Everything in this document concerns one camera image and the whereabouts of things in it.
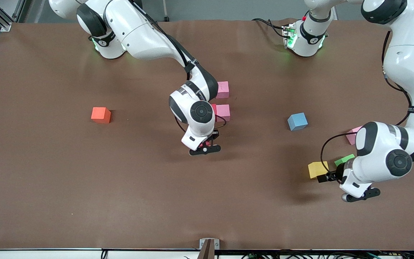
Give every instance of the orange cube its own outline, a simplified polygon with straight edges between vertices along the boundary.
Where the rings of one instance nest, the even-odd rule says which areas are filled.
[[[94,107],[91,119],[96,123],[110,123],[111,112],[106,107]]]

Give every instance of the green cube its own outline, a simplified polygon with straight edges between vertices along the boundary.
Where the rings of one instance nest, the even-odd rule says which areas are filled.
[[[335,165],[338,166],[340,164],[346,163],[349,159],[354,158],[354,154],[350,154],[347,157],[343,157],[341,159],[338,159],[337,161],[335,161]]]

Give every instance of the foam block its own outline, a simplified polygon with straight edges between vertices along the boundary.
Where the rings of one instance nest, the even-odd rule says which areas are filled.
[[[362,126],[357,127],[357,128],[353,128],[353,129],[351,129],[350,131],[348,131],[348,133],[351,133],[351,132],[358,132],[358,131],[360,130],[360,128],[361,128],[361,127],[362,127]],[[349,141],[349,143],[350,143],[351,145],[355,144],[355,134],[346,135],[346,137],[348,138],[348,141]]]
[[[327,161],[324,161],[323,164],[325,164],[325,166],[327,166],[328,168],[328,163]],[[316,178],[318,176],[324,175],[327,173],[327,170],[323,167],[321,162],[312,162],[308,165],[308,169],[309,169],[309,177],[311,179]]]
[[[110,123],[111,112],[106,107],[94,107],[91,119],[96,123]]]
[[[346,163],[349,159],[354,158],[354,154],[350,154],[349,156],[343,157],[335,161],[335,165],[338,166],[340,164]]]
[[[231,115],[230,115],[230,105],[229,104],[224,104],[224,105],[212,104],[212,108],[213,108],[213,112],[216,115],[221,116],[226,121],[230,121]],[[215,121],[223,122],[222,119],[220,119],[216,116],[215,116]]]
[[[291,131],[301,130],[308,125],[308,121],[306,120],[304,113],[292,114],[287,121]]]
[[[230,88],[228,86],[228,81],[218,82],[218,94],[217,99],[228,98],[230,96]]]

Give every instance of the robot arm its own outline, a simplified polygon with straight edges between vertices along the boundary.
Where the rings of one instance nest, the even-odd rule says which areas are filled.
[[[286,36],[285,46],[299,56],[310,57],[322,47],[327,28],[332,23],[332,7],[340,3],[349,2],[361,4],[363,0],[304,0],[309,8],[304,20],[289,24],[284,29]]]
[[[348,202],[379,195],[378,189],[370,187],[373,182],[403,177],[414,161],[414,0],[365,0],[362,14],[393,31],[384,71],[409,93],[412,106],[405,127],[365,124],[355,138],[358,156],[340,164],[334,176],[318,177],[319,182],[340,180],[346,192],[343,200]]]
[[[105,58],[118,58],[127,51],[137,59],[168,57],[178,61],[189,73],[189,80],[170,95],[169,106],[179,121],[188,124],[182,143],[191,149],[190,154],[220,151],[220,146],[211,145],[218,131],[214,131],[215,114],[208,103],[217,96],[217,81],[176,39],[153,27],[154,21],[141,4],[134,0],[89,0],[77,8],[77,18]]]

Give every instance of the black cable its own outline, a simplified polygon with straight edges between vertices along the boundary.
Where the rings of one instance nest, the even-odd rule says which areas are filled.
[[[383,42],[383,54],[381,54],[381,64],[384,64],[384,54],[386,53],[386,45],[387,45],[387,41],[389,40],[389,35],[391,35],[391,31],[388,31],[386,33],[386,37],[384,38],[384,42]]]
[[[272,25],[271,23],[268,23],[267,21],[265,21],[265,20],[263,20],[263,19],[261,19],[261,18],[255,18],[255,19],[253,19],[252,21],[260,21],[260,22],[263,22],[263,23],[265,23],[266,25],[268,25],[268,26],[273,26],[274,28],[279,28],[279,29],[281,29],[282,27],[278,27],[278,26],[276,26],[276,25]]]
[[[177,116],[175,116],[174,115],[174,117],[175,117],[175,121],[177,122],[177,124],[178,124],[178,126],[181,128],[181,130],[183,131],[183,132],[186,132],[186,130],[180,125],[180,123],[178,122],[178,119],[177,119]]]
[[[272,22],[271,22],[271,20],[270,20],[270,19],[268,19],[268,23],[269,23],[269,24],[271,24],[271,28],[275,31],[275,33],[276,33],[277,35],[281,36],[282,38],[290,39],[290,36],[281,35],[278,31],[276,31],[276,26],[274,26],[274,25],[272,24]]]
[[[102,249],[102,255],[100,256],[100,259],[106,259],[108,257],[108,250]]]
[[[270,27],[273,29],[273,31],[274,31],[277,35],[281,36],[282,38],[290,39],[290,37],[289,37],[289,36],[285,36],[285,35],[280,34],[280,33],[276,30],[276,28],[278,28],[278,29],[282,29],[282,27],[279,27],[279,26],[273,25],[270,19],[268,19],[268,21],[265,21],[265,20],[263,20],[263,19],[261,19],[261,18],[255,18],[255,19],[253,19],[252,21],[260,21],[260,22],[263,22],[264,24],[266,24],[266,25],[270,26]]]
[[[343,133],[343,134],[338,134],[338,135],[335,135],[335,136],[333,136],[333,137],[329,138],[327,141],[325,141],[325,143],[322,145],[322,149],[321,149],[321,157],[320,157],[320,158],[321,158],[321,163],[322,163],[323,167],[325,168],[325,170],[327,170],[327,173],[331,174],[332,176],[333,176],[333,174],[334,174],[334,172],[335,172],[335,171],[330,171],[330,170],[327,168],[327,166],[325,166],[325,164],[323,163],[323,150],[324,150],[325,146],[327,145],[327,143],[329,143],[329,142],[330,142],[330,140],[332,140],[332,139],[334,139],[334,138],[337,138],[337,137],[346,136],[346,135],[351,135],[351,134],[357,134],[357,132],[349,132],[349,133]]]
[[[214,128],[214,130],[217,130],[217,129],[219,129],[219,128],[223,128],[223,127],[226,125],[226,120],[225,120],[225,118],[223,118],[223,117],[221,117],[221,116],[218,116],[217,114],[215,114],[215,116],[216,116],[216,117],[218,117],[218,118],[220,118],[220,119],[222,119],[224,123],[223,123],[223,125],[221,125],[221,126],[218,126],[218,127]]]
[[[174,48],[177,50],[177,52],[180,54],[181,59],[183,60],[183,64],[186,67],[188,65],[188,61],[186,60],[186,58],[184,57],[183,52],[181,51],[181,49],[177,46],[177,44],[175,44],[175,42],[168,36],[168,34],[166,34],[166,32],[157,24],[157,22],[155,20],[153,20],[153,18],[151,18],[151,16],[149,16],[142,8],[140,8],[140,6],[138,6],[138,4],[136,2],[134,2],[134,0],[129,0],[133,3],[133,5],[137,8],[137,10],[143,15],[145,16],[145,18],[148,19],[148,21],[154,26],[156,27],[162,34],[164,34],[167,39],[172,43],[172,45],[174,46]],[[186,80],[189,80],[189,72],[186,73]]]
[[[387,46],[387,41],[389,40],[389,36],[391,35],[391,31],[388,31],[387,33],[386,33],[386,37],[384,38],[384,42],[383,42],[383,51],[382,51],[382,53],[381,53],[381,64],[382,65],[384,65],[384,56],[385,56],[385,54],[386,54],[386,46]],[[397,87],[394,87],[392,84],[391,84],[391,82],[389,82],[389,79],[388,79],[388,77],[387,77],[387,75],[385,74],[384,75],[384,80],[386,80],[386,83],[390,86],[390,87],[392,87],[394,90],[397,90],[397,91],[401,91],[402,93],[404,93],[404,95],[405,95],[405,98],[407,98],[407,102],[408,102],[408,105],[409,105],[409,107],[411,107],[411,99],[410,99],[410,96],[409,96],[409,94],[407,93],[407,91],[406,90],[404,90],[404,88],[403,87],[401,87],[400,85],[398,85],[397,83],[396,83],[396,85],[397,85]],[[400,125],[400,124],[402,124],[408,117],[409,117],[409,115],[410,115],[410,113],[407,111],[407,114],[404,116],[404,118],[401,120],[401,121],[399,121],[396,125],[398,126],[398,125]]]

